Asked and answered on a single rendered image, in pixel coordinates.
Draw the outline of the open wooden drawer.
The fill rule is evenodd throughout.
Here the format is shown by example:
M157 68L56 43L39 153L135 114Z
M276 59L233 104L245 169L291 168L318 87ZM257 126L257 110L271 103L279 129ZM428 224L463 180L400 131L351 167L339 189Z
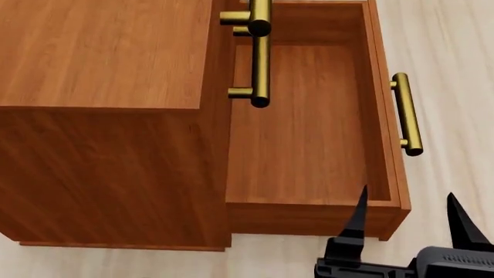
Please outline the open wooden drawer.
M366 235L411 210L376 0L277 2L271 101L232 103L234 233L335 236L368 191Z

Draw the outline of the wooden cabinet body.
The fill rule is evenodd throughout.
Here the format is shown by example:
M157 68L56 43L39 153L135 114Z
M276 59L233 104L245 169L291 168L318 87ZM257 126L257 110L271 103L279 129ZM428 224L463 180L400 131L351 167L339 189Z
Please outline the wooden cabinet body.
M232 0L0 0L0 233L230 247Z

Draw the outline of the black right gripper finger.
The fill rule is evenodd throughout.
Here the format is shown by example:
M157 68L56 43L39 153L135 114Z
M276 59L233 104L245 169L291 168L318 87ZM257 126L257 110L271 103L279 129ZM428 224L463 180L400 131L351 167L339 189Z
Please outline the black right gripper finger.
M452 192L447 196L447 216L454 249L494 252L494 245L474 224Z
M350 267L356 267L361 264L361 254L364 249L367 200L367 185L365 185L353 215L343 231L338 236L327 240L323 257L325 264Z

